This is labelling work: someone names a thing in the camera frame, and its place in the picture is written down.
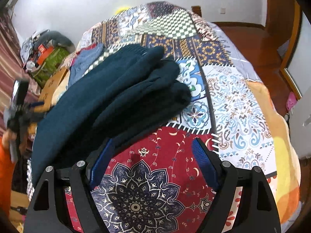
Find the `pink curtain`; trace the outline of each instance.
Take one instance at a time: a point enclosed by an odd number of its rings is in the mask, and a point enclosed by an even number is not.
[[[27,101],[36,101],[40,93],[38,84],[22,68],[20,50],[16,31],[5,8],[0,12],[0,135],[4,132],[3,111],[9,106],[14,80],[30,80]]]

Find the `person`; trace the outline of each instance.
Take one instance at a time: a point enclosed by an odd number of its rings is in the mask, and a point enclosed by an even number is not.
[[[22,139],[19,146],[21,154],[26,150],[28,135]],[[6,130],[2,137],[0,137],[0,210],[2,210],[7,217],[10,211],[11,185],[13,179],[13,172],[15,163],[11,162],[10,157],[10,141],[16,140],[16,134],[11,130]]]

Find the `wall outlet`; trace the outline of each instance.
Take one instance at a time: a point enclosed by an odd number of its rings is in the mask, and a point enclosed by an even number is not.
[[[226,8],[220,8],[219,12],[220,14],[226,14]]]

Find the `blue gripper pad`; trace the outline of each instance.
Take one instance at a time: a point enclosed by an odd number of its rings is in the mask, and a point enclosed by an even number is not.
[[[91,169],[91,179],[89,182],[90,190],[94,190],[95,187],[100,185],[113,154],[114,143],[112,139],[110,139]]]
[[[204,149],[202,148],[202,146],[199,144],[199,142],[196,139],[193,140],[191,147],[192,147],[192,153],[197,161],[197,164],[199,165],[199,168],[203,174],[203,177],[207,185],[216,192],[219,188],[216,169],[214,168],[208,156],[204,152]]]

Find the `patchwork bedspread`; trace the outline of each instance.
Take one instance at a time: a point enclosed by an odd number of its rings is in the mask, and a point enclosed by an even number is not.
[[[111,233],[197,230],[215,192],[192,155],[196,137],[236,167],[260,166],[276,197],[274,138],[248,85],[262,83],[215,24],[173,4],[153,2],[93,26],[77,51],[99,43],[106,48],[85,74],[122,46],[163,46],[165,56],[173,56],[180,67],[177,79],[192,94],[182,113],[110,161],[92,196]],[[70,66],[74,56],[64,65]],[[234,223],[241,191],[237,188],[224,231]],[[66,196],[74,207],[70,189]],[[70,211],[75,229],[82,232],[74,209]]]

